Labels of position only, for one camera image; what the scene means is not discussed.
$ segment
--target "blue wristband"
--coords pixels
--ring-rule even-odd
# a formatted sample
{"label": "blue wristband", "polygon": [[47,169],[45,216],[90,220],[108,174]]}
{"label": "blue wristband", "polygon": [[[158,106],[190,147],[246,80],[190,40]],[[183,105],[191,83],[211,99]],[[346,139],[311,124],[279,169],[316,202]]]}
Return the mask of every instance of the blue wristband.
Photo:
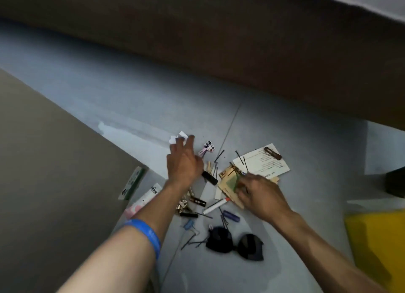
{"label": "blue wristband", "polygon": [[149,227],[147,223],[140,219],[130,219],[129,221],[125,222],[124,225],[133,226],[146,235],[146,237],[152,243],[153,248],[155,249],[157,260],[160,254],[160,241],[158,236],[155,234],[155,231],[153,231],[153,229]]}

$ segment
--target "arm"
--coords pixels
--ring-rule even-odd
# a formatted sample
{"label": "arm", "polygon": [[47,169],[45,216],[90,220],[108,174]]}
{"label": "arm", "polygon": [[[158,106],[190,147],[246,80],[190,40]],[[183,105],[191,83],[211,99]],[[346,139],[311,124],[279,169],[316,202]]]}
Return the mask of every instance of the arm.
{"label": "arm", "polygon": [[[162,191],[134,218],[147,223],[161,244],[181,197],[203,172],[201,158],[194,155],[194,136],[178,138],[167,156],[169,180]],[[136,228],[124,226],[104,242],[59,289],[59,293],[141,292],[155,264],[149,239]]]}
{"label": "arm", "polygon": [[293,212],[277,184],[252,174],[239,183],[237,192],[243,204],[290,243],[324,292],[386,292]]}

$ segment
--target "black sunglasses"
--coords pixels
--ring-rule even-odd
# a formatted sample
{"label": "black sunglasses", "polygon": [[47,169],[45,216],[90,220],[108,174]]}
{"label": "black sunglasses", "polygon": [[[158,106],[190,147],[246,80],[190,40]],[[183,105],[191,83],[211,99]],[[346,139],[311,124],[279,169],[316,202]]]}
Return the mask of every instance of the black sunglasses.
{"label": "black sunglasses", "polygon": [[228,253],[236,250],[243,258],[251,261],[263,261],[263,242],[254,234],[245,234],[237,246],[234,246],[232,235],[224,227],[209,230],[205,247],[216,252]]}

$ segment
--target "purple battery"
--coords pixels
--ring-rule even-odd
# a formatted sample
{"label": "purple battery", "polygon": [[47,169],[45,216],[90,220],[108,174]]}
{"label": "purple battery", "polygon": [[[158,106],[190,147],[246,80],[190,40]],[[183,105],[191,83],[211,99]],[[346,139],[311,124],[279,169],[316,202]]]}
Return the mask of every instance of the purple battery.
{"label": "purple battery", "polygon": [[224,210],[224,211],[222,212],[222,214],[223,214],[226,218],[228,218],[228,219],[230,219],[230,220],[233,220],[234,222],[240,222],[240,217],[236,216],[235,214],[232,214],[231,212],[228,212],[227,210]]}

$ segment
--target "hand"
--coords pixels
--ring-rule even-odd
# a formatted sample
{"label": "hand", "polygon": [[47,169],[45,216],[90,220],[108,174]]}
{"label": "hand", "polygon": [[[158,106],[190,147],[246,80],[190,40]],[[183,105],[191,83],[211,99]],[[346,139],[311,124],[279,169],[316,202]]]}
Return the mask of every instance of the hand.
{"label": "hand", "polygon": [[199,156],[194,155],[194,135],[190,135],[185,145],[184,138],[176,138],[176,143],[170,145],[170,154],[167,155],[167,172],[169,183],[186,191],[191,184],[201,176],[204,163]]}
{"label": "hand", "polygon": [[241,177],[236,193],[248,210],[275,227],[292,213],[278,185],[260,175]]}

